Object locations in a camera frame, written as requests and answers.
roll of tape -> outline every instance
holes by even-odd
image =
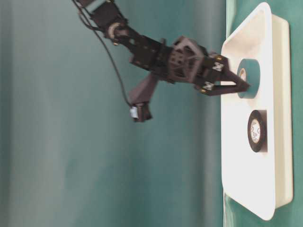
[[[245,92],[239,92],[240,98],[254,98],[260,86],[260,65],[257,60],[243,59],[240,62],[237,75],[250,84]]]
[[[254,110],[247,126],[248,140],[254,152],[267,151],[267,112]]]

teal tape roll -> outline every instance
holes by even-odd
[[[243,59],[239,65],[237,75],[250,84],[245,92],[239,92],[240,98],[254,98],[260,86],[260,65],[257,60]]]

teal backdrop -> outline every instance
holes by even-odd
[[[117,3],[142,34],[221,51],[224,0]],[[130,90],[147,72],[107,44]],[[220,98],[161,83],[151,111],[131,121],[70,0],[1,0],[1,226],[222,226]]]
[[[263,0],[227,0],[227,28],[235,30],[240,23]],[[267,0],[272,13],[286,19],[290,25],[291,39],[291,65],[292,65],[292,111],[293,111],[293,154],[294,154],[294,200],[279,209],[271,221],[263,221],[250,211],[225,197],[226,227],[298,227],[303,226],[303,106],[302,106],[302,50],[303,50],[303,26],[301,0]]]

tape roll core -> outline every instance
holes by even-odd
[[[250,84],[247,91],[238,93],[239,97],[254,98],[260,86],[260,65],[258,61],[254,59],[243,59],[238,67],[237,75]]]
[[[248,140],[254,152],[267,151],[267,112],[254,110],[247,126]]]

black tape roll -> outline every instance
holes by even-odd
[[[247,126],[248,140],[254,152],[267,151],[267,112],[254,110]]]

